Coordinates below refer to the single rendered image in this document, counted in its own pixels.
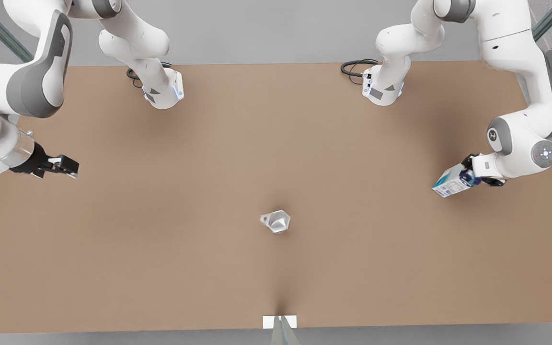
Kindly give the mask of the white blue milk carton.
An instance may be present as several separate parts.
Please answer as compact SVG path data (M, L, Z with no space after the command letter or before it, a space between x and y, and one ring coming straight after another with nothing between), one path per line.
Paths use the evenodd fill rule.
M482 178L476 177L473 170L467 169L463 164L457 164L442 174L432 190L442 198L447 198L481 183Z

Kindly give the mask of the white faceted cup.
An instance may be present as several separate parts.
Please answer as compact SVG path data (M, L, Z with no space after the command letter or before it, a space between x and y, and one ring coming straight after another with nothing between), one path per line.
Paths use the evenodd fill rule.
M284 210L263 214L259 219L273 234L283 233L289 228L290 216Z

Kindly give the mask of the white frame post foot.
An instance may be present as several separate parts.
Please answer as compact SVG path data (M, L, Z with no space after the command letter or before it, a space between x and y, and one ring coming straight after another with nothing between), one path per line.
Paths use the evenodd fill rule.
M286 320L290 328L298 327L298 316L263 316L263 329L274 328L276 320Z

